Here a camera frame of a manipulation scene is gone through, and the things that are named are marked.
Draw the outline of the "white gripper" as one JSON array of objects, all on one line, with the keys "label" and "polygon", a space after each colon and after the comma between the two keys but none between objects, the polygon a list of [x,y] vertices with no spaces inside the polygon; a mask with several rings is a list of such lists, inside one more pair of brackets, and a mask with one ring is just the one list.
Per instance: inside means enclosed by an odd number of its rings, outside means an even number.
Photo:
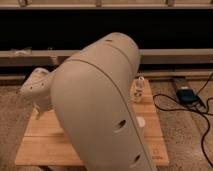
[{"label": "white gripper", "polygon": [[37,111],[36,119],[39,120],[41,116],[52,109],[52,103],[49,96],[38,98],[34,101],[34,106]]}]

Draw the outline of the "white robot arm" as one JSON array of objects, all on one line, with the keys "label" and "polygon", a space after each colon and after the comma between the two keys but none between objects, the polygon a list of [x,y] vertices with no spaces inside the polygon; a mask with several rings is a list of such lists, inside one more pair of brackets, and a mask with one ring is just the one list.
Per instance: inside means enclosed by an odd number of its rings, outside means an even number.
[{"label": "white robot arm", "polygon": [[114,32],[52,72],[35,69],[20,94],[55,111],[88,171],[157,171],[130,98],[139,62],[134,40]]}]

